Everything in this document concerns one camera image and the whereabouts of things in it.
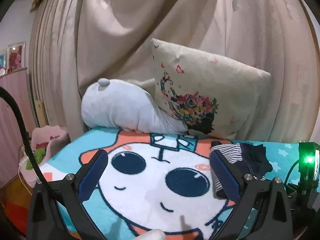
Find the white gloved right hand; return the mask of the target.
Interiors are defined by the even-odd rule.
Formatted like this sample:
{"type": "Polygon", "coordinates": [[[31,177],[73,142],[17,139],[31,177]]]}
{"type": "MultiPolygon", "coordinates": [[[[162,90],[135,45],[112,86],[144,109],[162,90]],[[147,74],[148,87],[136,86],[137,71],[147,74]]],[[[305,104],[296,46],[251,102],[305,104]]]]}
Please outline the white gloved right hand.
{"type": "Polygon", "coordinates": [[[162,230],[153,229],[136,237],[140,240],[166,240],[166,235],[162,230]]]}

